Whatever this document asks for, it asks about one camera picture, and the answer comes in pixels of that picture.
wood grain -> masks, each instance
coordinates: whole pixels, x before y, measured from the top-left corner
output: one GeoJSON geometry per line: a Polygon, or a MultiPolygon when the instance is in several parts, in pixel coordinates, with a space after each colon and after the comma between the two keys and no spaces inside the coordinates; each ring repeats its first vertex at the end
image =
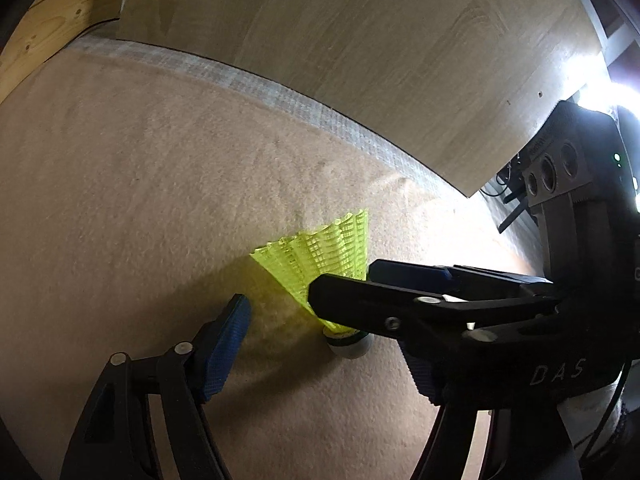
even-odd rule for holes
{"type": "Polygon", "coordinates": [[[470,195],[584,82],[580,0],[127,0],[119,37],[276,80],[470,195]]]}
{"type": "Polygon", "coordinates": [[[0,54],[0,102],[86,28],[117,18],[122,0],[36,0],[0,54]]]}

shuttlecock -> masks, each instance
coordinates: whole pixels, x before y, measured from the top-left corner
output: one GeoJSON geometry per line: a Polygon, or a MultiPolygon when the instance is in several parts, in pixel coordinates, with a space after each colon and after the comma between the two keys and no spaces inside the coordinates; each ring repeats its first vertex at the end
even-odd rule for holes
{"type": "MultiPolygon", "coordinates": [[[[366,279],[368,221],[366,210],[348,213],[315,231],[302,231],[270,242],[251,256],[315,316],[307,297],[309,284],[320,274],[366,279]]],[[[325,319],[320,321],[331,335],[356,332],[325,319]]]]}

neon yellow shuttlecock skirt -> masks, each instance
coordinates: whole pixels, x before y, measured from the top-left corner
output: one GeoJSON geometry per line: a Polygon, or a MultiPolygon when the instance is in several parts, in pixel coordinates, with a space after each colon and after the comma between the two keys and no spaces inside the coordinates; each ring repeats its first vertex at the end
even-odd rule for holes
{"type": "MultiPolygon", "coordinates": [[[[309,284],[320,274],[331,273],[364,280],[367,277],[369,213],[348,213],[316,231],[302,231],[256,249],[252,258],[261,264],[311,314],[309,284]]],[[[320,320],[331,332],[353,329],[320,320]]]]}

wire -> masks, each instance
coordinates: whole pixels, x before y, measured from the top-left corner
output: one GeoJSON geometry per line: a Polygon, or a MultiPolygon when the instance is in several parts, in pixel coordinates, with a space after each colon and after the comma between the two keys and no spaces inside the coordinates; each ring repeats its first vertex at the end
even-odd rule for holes
{"type": "Polygon", "coordinates": [[[582,456],[580,457],[580,466],[584,465],[584,461],[587,459],[589,453],[591,452],[591,449],[593,449],[593,446],[595,446],[596,441],[600,437],[600,434],[602,433],[602,430],[604,430],[604,427],[605,427],[607,421],[609,420],[609,417],[611,416],[611,413],[613,413],[613,409],[616,407],[616,403],[620,399],[620,396],[622,395],[622,390],[625,387],[626,378],[629,375],[629,370],[631,370],[631,361],[630,360],[626,361],[625,365],[622,367],[622,372],[620,373],[620,378],[618,380],[618,384],[616,385],[616,389],[613,392],[613,396],[611,397],[611,400],[609,401],[609,405],[607,406],[607,409],[604,411],[604,414],[602,415],[602,418],[600,419],[600,422],[598,423],[596,431],[594,431],[593,434],[591,435],[591,439],[590,439],[589,443],[587,444],[587,447],[584,448],[584,451],[582,452],[582,456]]]}
{"type": "Polygon", "coordinates": [[[491,198],[496,198],[498,196],[504,195],[504,192],[507,191],[507,189],[509,189],[509,184],[511,183],[511,161],[509,161],[509,173],[507,174],[507,181],[505,182],[500,175],[496,174],[495,175],[495,181],[498,183],[499,186],[504,186],[502,188],[502,191],[497,193],[497,194],[492,194],[492,193],[487,193],[484,189],[482,189],[482,187],[480,188],[480,193],[482,193],[484,196],[489,196],[491,198]]]}

metal rivet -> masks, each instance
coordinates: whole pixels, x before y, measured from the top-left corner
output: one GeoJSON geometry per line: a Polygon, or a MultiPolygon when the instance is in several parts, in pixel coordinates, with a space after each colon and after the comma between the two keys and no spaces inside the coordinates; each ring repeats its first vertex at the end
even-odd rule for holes
{"type": "Polygon", "coordinates": [[[419,301],[420,303],[437,304],[437,303],[440,303],[442,300],[439,300],[438,298],[434,298],[432,296],[419,296],[418,298],[415,298],[414,301],[419,301]]]}
{"type": "Polygon", "coordinates": [[[193,350],[193,345],[188,341],[178,343],[174,348],[175,353],[177,353],[178,355],[188,354],[189,352],[191,352],[191,350],[193,350]]]}
{"type": "Polygon", "coordinates": [[[123,362],[125,362],[126,360],[127,360],[127,355],[119,352],[117,354],[112,355],[111,359],[109,359],[109,362],[113,366],[118,366],[123,364],[123,362]]]}
{"type": "Polygon", "coordinates": [[[398,330],[400,328],[400,320],[397,317],[387,317],[385,319],[385,328],[387,330],[398,330]]]}
{"type": "Polygon", "coordinates": [[[470,338],[475,339],[476,341],[479,341],[481,343],[492,343],[496,339],[498,339],[498,336],[493,332],[485,330],[483,328],[478,328],[477,330],[469,330],[467,334],[470,338]]]}

